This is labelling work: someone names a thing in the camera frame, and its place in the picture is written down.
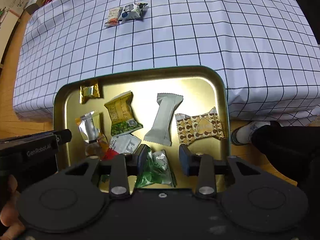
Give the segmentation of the person left hand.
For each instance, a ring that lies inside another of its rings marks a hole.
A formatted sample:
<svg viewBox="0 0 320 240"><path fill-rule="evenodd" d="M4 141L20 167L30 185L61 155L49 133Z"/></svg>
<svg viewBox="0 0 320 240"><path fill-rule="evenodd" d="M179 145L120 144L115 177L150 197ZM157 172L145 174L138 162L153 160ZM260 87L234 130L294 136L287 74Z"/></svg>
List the person left hand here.
<svg viewBox="0 0 320 240"><path fill-rule="evenodd" d="M7 227L7 230L1 233L1 240L16 239L25 230L25 226L18 218L19 213L16 209L20 193L17 191L17 180L13 175L9 177L8 185L11 197L1 210L1 223Z"/></svg>

